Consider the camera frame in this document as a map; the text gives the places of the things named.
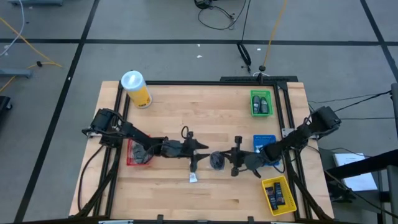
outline floor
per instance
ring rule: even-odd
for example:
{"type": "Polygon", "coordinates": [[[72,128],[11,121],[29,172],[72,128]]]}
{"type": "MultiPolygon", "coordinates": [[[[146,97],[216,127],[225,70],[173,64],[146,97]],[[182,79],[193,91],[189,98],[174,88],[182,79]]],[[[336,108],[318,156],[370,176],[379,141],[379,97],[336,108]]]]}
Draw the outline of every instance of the floor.
{"type": "MultiPolygon", "coordinates": [[[[267,41],[263,40],[270,38],[282,2],[251,1],[244,39],[251,40],[246,47],[255,72],[264,60],[267,41]]],[[[236,15],[243,3],[215,2],[236,15]]],[[[398,60],[397,7],[396,0],[288,0],[266,73],[298,76],[312,101],[389,90],[398,78],[394,63],[398,60]]],[[[80,129],[93,116],[103,80],[119,80],[131,69],[143,73],[146,80],[248,75],[235,46],[242,35],[246,8],[233,30],[203,26],[197,21],[199,10],[186,0],[64,0],[62,7],[24,9],[27,23],[22,35],[63,68],[36,67],[32,78],[17,78],[1,93],[12,98],[14,107],[0,131],[0,223],[14,221],[39,152],[46,149],[23,220],[68,215],[86,144],[80,129]]],[[[0,2],[0,16],[15,29],[21,26],[20,10],[0,2]]],[[[203,20],[218,27],[229,22],[210,10],[203,12],[203,20]]],[[[14,37],[0,23],[0,49],[14,37]]],[[[38,60],[45,61],[18,42],[0,59],[0,67],[26,68],[38,60]]],[[[0,78],[0,86],[7,81],[0,78]]],[[[312,105],[337,109],[355,101],[312,105]]],[[[385,95],[338,112],[338,116],[392,117],[392,103],[385,95]]],[[[392,119],[349,119],[339,131],[322,139],[320,146],[341,146],[373,156],[395,149],[397,143],[392,119]]],[[[339,204],[333,208],[336,218],[343,221],[376,222],[375,213],[360,208],[339,204]]]]}

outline white lid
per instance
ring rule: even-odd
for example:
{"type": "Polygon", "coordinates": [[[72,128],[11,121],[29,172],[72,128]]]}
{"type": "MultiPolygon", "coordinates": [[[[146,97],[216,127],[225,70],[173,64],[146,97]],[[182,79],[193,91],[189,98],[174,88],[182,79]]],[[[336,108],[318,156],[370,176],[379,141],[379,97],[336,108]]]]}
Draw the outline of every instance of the white lid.
{"type": "Polygon", "coordinates": [[[144,84],[144,78],[137,71],[130,71],[123,75],[121,80],[122,86],[126,90],[140,89],[144,84]]]}

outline green box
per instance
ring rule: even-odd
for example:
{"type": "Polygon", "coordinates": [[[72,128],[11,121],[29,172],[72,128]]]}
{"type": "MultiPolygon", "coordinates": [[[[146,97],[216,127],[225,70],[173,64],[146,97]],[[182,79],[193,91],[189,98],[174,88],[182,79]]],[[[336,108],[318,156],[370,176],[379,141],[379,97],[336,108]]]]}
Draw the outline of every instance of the green box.
{"type": "Polygon", "coordinates": [[[268,90],[250,90],[250,108],[251,108],[251,115],[252,116],[270,116],[274,114],[274,110],[272,109],[272,101],[271,101],[271,92],[268,90]],[[265,97],[268,103],[268,110],[269,113],[262,114],[253,113],[253,97],[259,96],[260,98],[265,97]]]}

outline yellow cable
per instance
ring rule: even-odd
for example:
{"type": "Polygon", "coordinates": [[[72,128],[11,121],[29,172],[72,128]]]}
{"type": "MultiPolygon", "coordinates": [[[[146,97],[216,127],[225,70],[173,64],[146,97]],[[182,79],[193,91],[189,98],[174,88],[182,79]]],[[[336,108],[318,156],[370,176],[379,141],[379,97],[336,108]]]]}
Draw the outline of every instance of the yellow cable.
{"type": "MultiPolygon", "coordinates": [[[[55,66],[58,66],[58,67],[59,67],[59,64],[53,63],[53,62],[42,62],[42,64],[43,64],[43,65],[55,65],[55,66]]],[[[37,64],[34,64],[34,65],[31,65],[31,66],[27,67],[26,69],[30,69],[30,68],[33,68],[33,67],[36,67],[36,66],[37,66],[37,64]]],[[[6,89],[6,87],[7,87],[8,85],[10,85],[10,83],[15,79],[15,77],[16,77],[16,76],[11,77],[10,80],[8,80],[8,82],[7,82],[3,87],[0,88],[0,93],[1,93],[4,89],[6,89]]]]}
{"type": "Polygon", "coordinates": [[[266,53],[266,57],[265,57],[265,59],[264,59],[264,64],[263,64],[263,66],[266,66],[268,53],[269,53],[270,48],[271,48],[271,42],[272,42],[272,40],[274,39],[274,35],[275,35],[276,30],[277,30],[277,28],[278,28],[278,26],[279,26],[280,18],[282,17],[282,15],[283,15],[283,13],[284,13],[284,11],[285,11],[285,9],[286,9],[286,5],[287,5],[287,0],[284,0],[284,5],[282,6],[282,9],[281,9],[280,12],[279,12],[278,19],[276,20],[276,23],[275,23],[275,25],[274,25],[274,28],[272,29],[272,32],[271,32],[271,38],[270,38],[269,41],[268,41],[267,53],[266,53]]]}
{"type": "MultiPolygon", "coordinates": [[[[42,62],[42,65],[55,65],[55,66],[58,66],[58,67],[62,68],[62,66],[60,66],[57,63],[53,63],[53,62],[42,62]]],[[[38,65],[34,64],[34,65],[31,65],[31,66],[27,67],[26,69],[31,69],[31,68],[36,67],[36,66],[38,66],[38,65]]]]}
{"type": "MultiPolygon", "coordinates": [[[[13,32],[15,32],[16,34],[18,34],[18,31],[16,31],[14,28],[12,28],[12,26],[10,24],[8,24],[8,22],[6,22],[2,17],[0,17],[0,21],[2,21],[6,26],[8,26],[8,28],[10,28],[13,32]]],[[[23,37],[22,35],[19,36],[22,40],[24,40],[24,42],[29,45],[29,47],[31,47],[32,50],[34,50],[36,53],[38,53],[40,56],[42,56],[43,58],[47,59],[48,61],[54,63],[56,66],[62,68],[62,66],[60,64],[55,63],[53,60],[49,59],[47,56],[45,56],[42,52],[38,51],[35,47],[32,46],[32,44],[30,44],[25,37],[23,37]]]]}
{"type": "MultiPolygon", "coordinates": [[[[0,21],[2,21],[6,26],[8,26],[8,28],[10,28],[14,33],[18,34],[18,31],[16,31],[14,28],[12,28],[12,26],[10,24],[8,24],[8,22],[6,22],[2,17],[0,17],[0,21]]],[[[42,56],[43,58],[49,60],[50,62],[42,62],[43,65],[55,65],[58,66],[60,68],[62,68],[62,65],[55,63],[53,60],[51,60],[50,58],[48,58],[47,56],[45,56],[42,52],[38,51],[35,47],[32,46],[32,44],[29,43],[29,41],[27,41],[25,39],[25,37],[23,37],[22,35],[19,35],[19,37],[24,40],[24,42],[31,47],[32,50],[34,50],[36,53],[38,53],[40,56],[42,56]]],[[[26,69],[30,69],[37,66],[37,64],[31,65],[29,67],[27,67],[26,69]]],[[[10,78],[10,80],[8,80],[8,82],[0,88],[0,93],[8,86],[10,85],[10,83],[15,79],[16,76],[13,76],[10,78]]]]}
{"type": "Polygon", "coordinates": [[[0,93],[1,93],[8,85],[10,85],[10,83],[15,79],[15,77],[16,77],[16,76],[11,77],[10,80],[8,80],[8,82],[7,82],[3,87],[1,87],[0,93]]]}

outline yellow box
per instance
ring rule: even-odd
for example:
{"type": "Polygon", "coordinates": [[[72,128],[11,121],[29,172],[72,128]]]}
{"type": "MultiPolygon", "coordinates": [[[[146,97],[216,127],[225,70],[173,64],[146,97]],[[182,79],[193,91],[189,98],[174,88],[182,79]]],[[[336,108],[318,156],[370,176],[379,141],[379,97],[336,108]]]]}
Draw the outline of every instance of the yellow box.
{"type": "Polygon", "coordinates": [[[280,177],[274,177],[271,179],[266,179],[261,181],[262,184],[262,190],[264,191],[264,194],[266,195],[266,199],[268,202],[269,210],[271,211],[273,216],[289,213],[289,212],[294,212],[297,210],[296,203],[294,202],[292,193],[290,192],[289,185],[287,184],[285,176],[280,176],[280,177]],[[266,192],[266,187],[274,187],[274,183],[279,182],[280,183],[280,188],[282,189],[282,194],[284,195],[285,199],[285,204],[284,205],[278,205],[277,210],[273,210],[271,208],[271,203],[269,202],[268,195],[266,192]]]}

